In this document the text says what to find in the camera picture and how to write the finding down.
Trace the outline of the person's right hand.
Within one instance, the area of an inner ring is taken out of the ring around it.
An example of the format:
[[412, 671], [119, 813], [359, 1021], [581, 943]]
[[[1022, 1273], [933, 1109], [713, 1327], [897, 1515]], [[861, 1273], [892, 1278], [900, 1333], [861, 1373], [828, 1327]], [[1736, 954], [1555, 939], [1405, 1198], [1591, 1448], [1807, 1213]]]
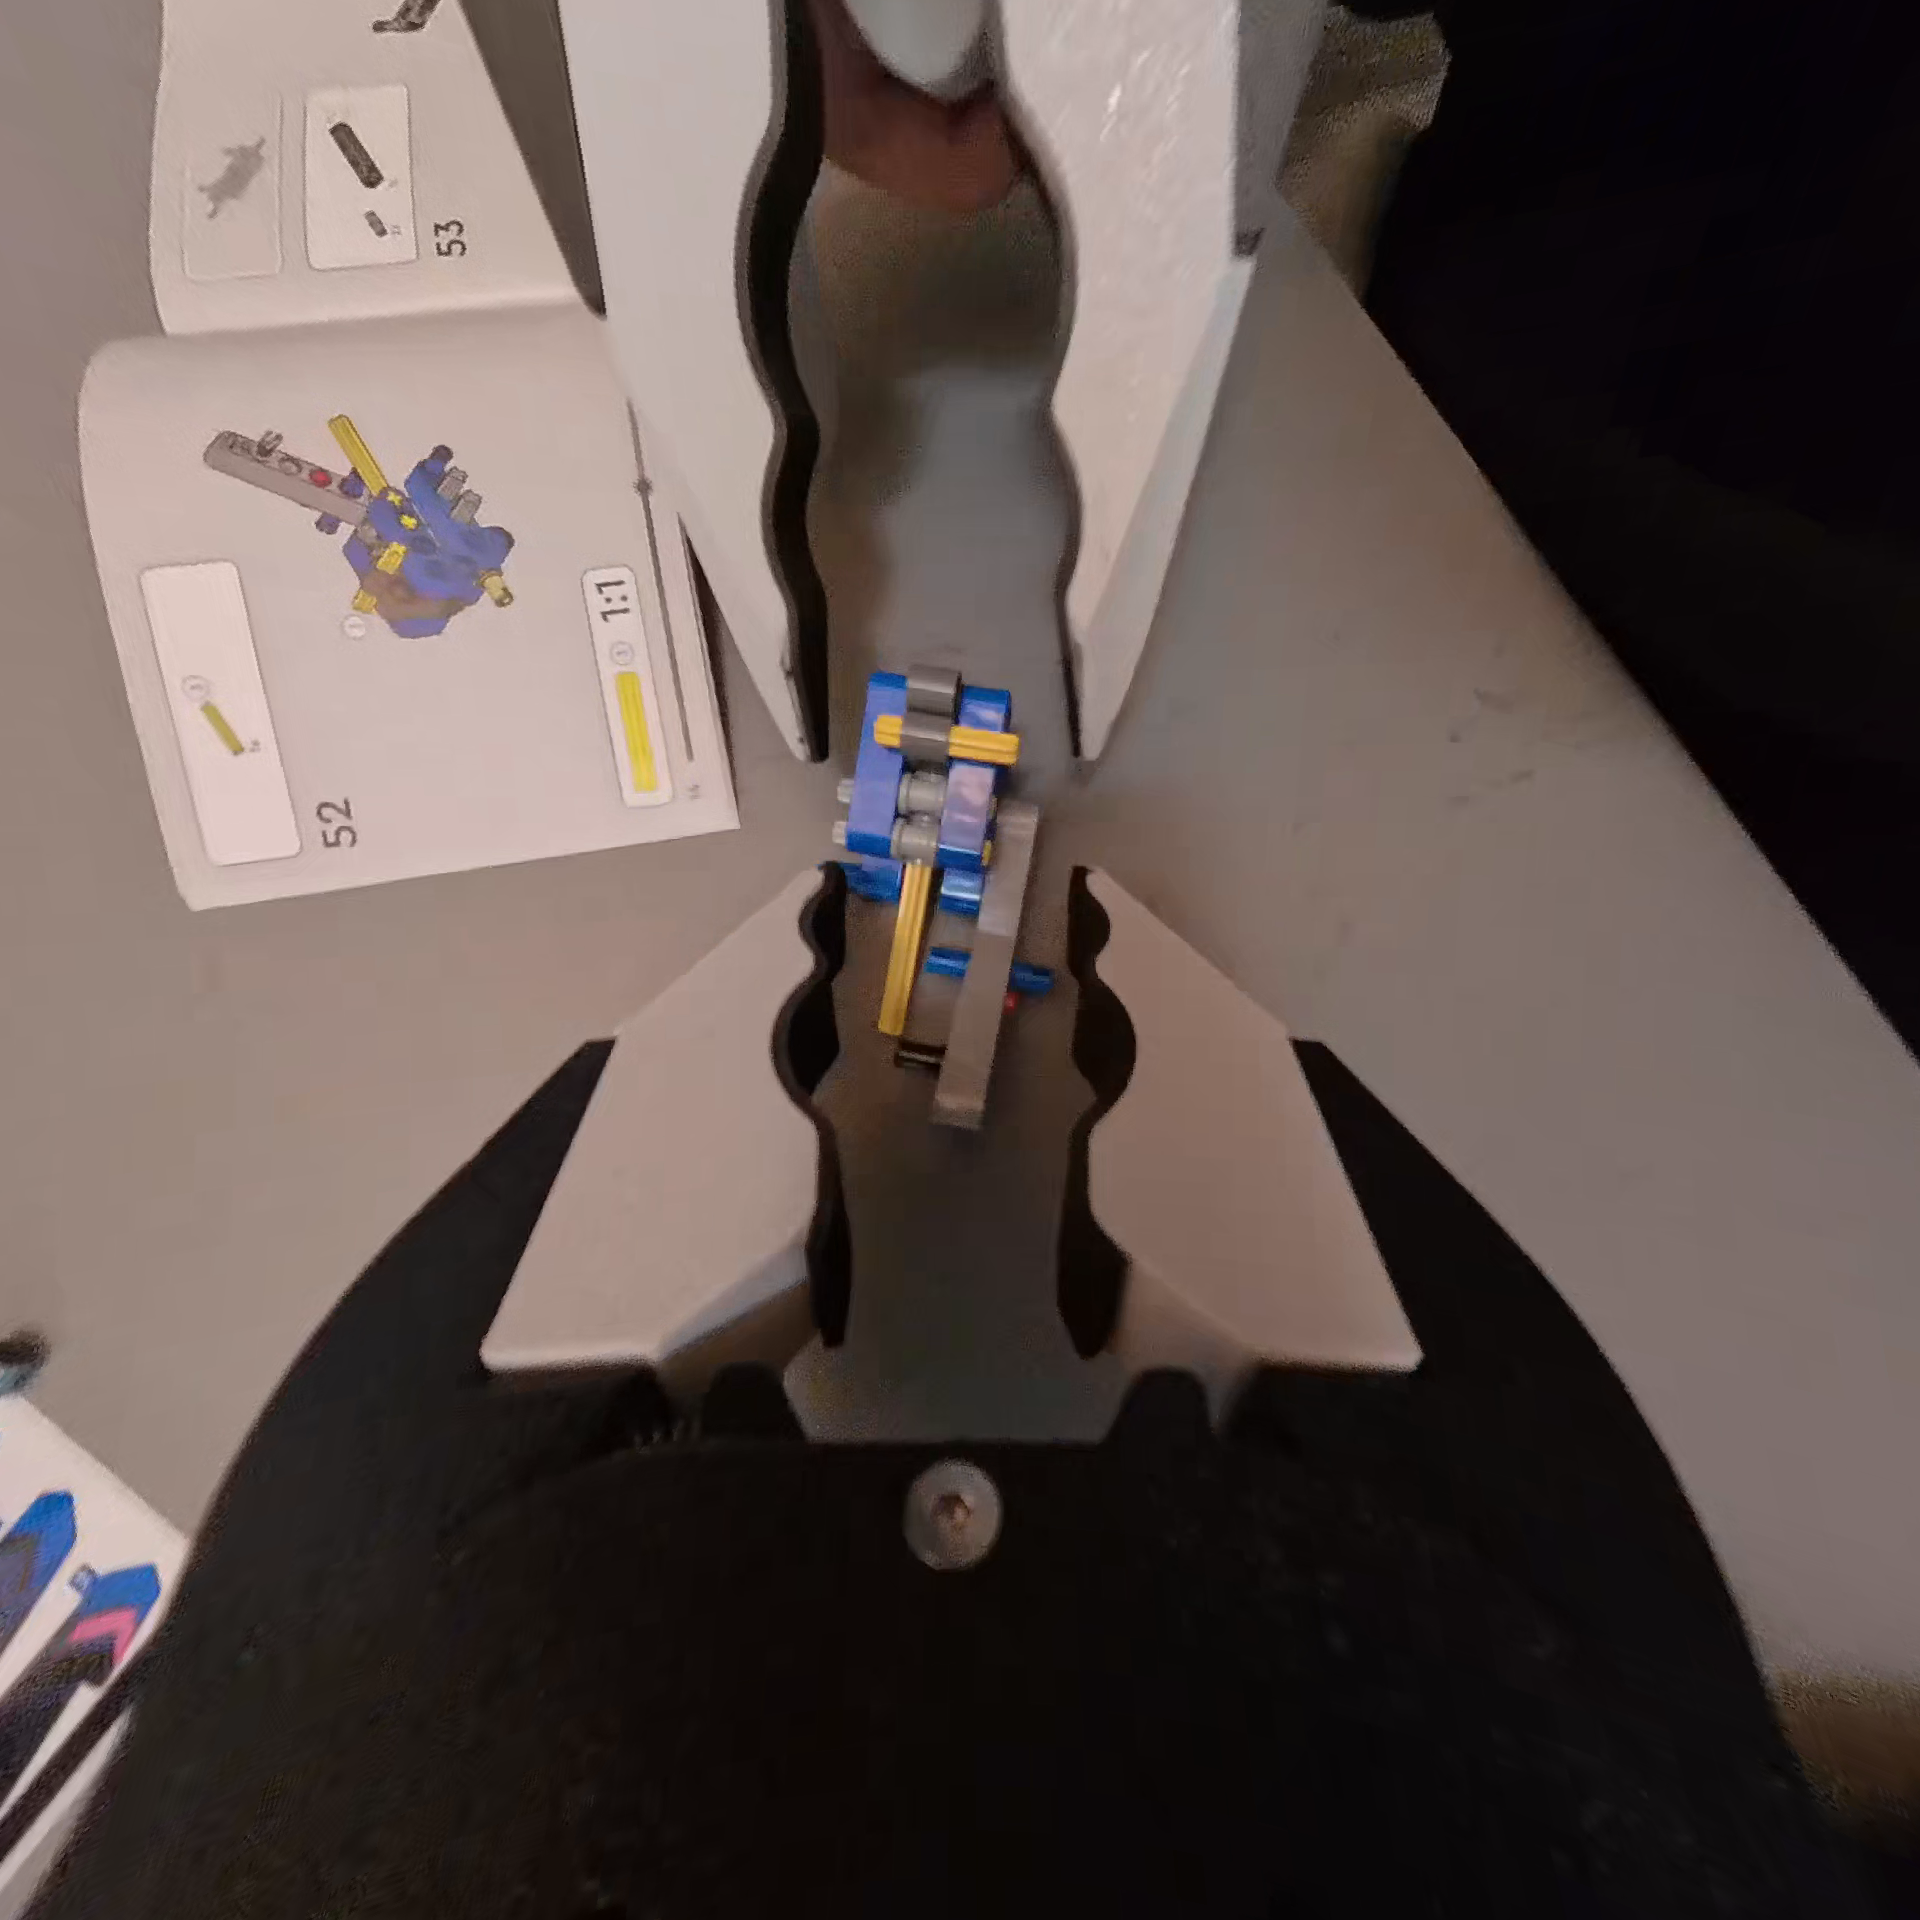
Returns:
[[957, 214], [997, 209], [1028, 173], [990, 87], [933, 100], [883, 67], [822, 72], [822, 159], [883, 193]]

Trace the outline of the open instruction booklet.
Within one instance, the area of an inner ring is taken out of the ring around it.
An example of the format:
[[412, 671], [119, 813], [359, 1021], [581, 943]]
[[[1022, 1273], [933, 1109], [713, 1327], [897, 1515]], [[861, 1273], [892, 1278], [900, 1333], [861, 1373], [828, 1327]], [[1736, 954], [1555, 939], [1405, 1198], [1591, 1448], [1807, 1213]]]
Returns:
[[461, 3], [163, 3], [163, 333], [78, 386], [184, 905], [733, 830], [653, 493]]

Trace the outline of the blue toy brick assembly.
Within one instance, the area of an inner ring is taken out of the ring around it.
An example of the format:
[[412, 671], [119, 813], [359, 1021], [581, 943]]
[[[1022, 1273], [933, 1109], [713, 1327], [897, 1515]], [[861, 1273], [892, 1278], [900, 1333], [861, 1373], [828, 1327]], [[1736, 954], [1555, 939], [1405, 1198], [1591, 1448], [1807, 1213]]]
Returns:
[[1008, 691], [933, 665], [877, 667], [834, 789], [834, 865], [856, 897], [897, 914], [900, 865], [938, 865], [892, 1059], [929, 1072], [929, 1118], [968, 1133], [986, 1125], [1006, 1017], [1055, 986], [1018, 952], [1038, 858], [1038, 807], [1018, 798], [1018, 765]]

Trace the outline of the sticker sheet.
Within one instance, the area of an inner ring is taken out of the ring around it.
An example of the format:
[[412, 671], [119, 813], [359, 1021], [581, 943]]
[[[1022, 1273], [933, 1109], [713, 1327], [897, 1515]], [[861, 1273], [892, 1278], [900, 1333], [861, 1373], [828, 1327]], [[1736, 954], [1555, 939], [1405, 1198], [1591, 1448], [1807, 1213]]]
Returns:
[[171, 1608], [187, 1534], [26, 1397], [0, 1405], [0, 1913], [76, 1836]]

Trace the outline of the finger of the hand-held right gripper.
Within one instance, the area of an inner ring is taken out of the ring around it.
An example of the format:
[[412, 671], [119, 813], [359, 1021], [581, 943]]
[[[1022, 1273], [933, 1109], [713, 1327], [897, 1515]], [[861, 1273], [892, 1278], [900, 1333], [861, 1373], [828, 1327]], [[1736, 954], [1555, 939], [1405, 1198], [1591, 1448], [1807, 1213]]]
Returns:
[[801, 759], [828, 759], [822, 415], [793, 260], [822, 168], [804, 3], [461, 3], [573, 286], [610, 333], [642, 467]]
[[1051, 433], [1078, 759], [1131, 697], [1258, 255], [1258, 3], [1008, 0], [992, 61], [1064, 247]]

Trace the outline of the long yellow toy axle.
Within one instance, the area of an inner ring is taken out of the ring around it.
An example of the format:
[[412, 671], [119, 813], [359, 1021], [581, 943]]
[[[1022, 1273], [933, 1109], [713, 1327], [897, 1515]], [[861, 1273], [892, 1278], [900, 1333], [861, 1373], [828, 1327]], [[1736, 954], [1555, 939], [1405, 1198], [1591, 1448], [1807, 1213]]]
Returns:
[[938, 897], [938, 865], [904, 858], [897, 883], [892, 939], [881, 976], [877, 1035], [900, 1039], [904, 1013], [914, 1000], [914, 982], [922, 974], [925, 917]]

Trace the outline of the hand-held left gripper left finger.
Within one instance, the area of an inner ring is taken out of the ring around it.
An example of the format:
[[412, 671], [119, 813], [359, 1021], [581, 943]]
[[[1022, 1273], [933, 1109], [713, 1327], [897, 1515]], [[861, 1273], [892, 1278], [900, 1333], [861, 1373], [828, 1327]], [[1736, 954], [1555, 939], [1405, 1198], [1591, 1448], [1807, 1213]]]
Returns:
[[841, 1347], [852, 1218], [818, 1089], [848, 881], [804, 868], [610, 1039], [482, 1337], [491, 1376], [642, 1366], [689, 1405], [733, 1364]]

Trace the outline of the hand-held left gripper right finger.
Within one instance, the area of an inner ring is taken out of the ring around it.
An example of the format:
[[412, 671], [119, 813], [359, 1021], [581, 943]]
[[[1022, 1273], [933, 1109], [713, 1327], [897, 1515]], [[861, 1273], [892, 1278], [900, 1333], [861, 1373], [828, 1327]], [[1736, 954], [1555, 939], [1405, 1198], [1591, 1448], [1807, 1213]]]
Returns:
[[1079, 1360], [1409, 1376], [1422, 1344], [1289, 1025], [1101, 868], [1069, 881], [1059, 1322]]

